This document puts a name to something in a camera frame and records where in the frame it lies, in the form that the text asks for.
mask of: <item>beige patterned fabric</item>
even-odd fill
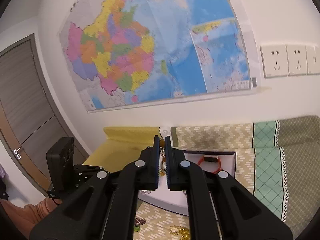
[[[189,227],[189,217],[178,215],[148,203],[142,202],[136,212],[136,217],[144,218],[147,223],[140,226],[139,232],[133,233],[133,240],[170,239],[179,240],[180,236],[169,233],[170,226]]]
[[[254,149],[241,149],[236,151],[236,176],[242,186],[252,194],[254,191],[255,154]]]
[[[296,238],[320,206],[320,145],[284,147],[289,192],[286,224]]]
[[[181,149],[247,149],[252,148],[253,124],[177,127]]]
[[[303,116],[280,120],[278,145],[289,146],[320,139],[320,118]]]

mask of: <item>wall socket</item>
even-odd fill
[[[260,49],[266,78],[289,74],[286,45],[266,45],[261,46]]]
[[[320,74],[320,48],[307,46],[307,63],[308,74]]]
[[[306,75],[308,73],[306,46],[287,45],[287,53],[289,75]]]

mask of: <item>orange cloth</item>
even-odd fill
[[[17,207],[3,199],[0,199],[0,202],[16,228],[27,239],[29,239],[32,228],[57,207],[56,203],[48,197],[35,206],[29,204],[24,208]]]

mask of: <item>metal screw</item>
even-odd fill
[[[184,160],[184,161],[181,161],[181,162],[180,162],[180,165],[181,165],[182,167],[189,167],[189,166],[190,166],[190,162]]]
[[[134,164],[137,167],[143,167],[146,163],[143,160],[137,160]]]
[[[98,177],[99,179],[104,179],[107,175],[108,175],[108,174],[107,174],[105,171],[99,171],[99,172],[97,173],[97,177]]]
[[[218,176],[219,176],[220,178],[222,178],[222,179],[225,179],[225,178],[228,177],[228,173],[227,173],[226,171],[220,171],[220,172],[218,173]]]

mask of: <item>camera lens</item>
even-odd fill
[[[68,149],[68,152],[67,152],[67,161],[70,159],[70,156],[71,156],[71,150]]]
[[[66,164],[67,164],[67,160],[66,160],[65,157],[63,157],[63,159],[62,159],[62,167],[65,167]]]

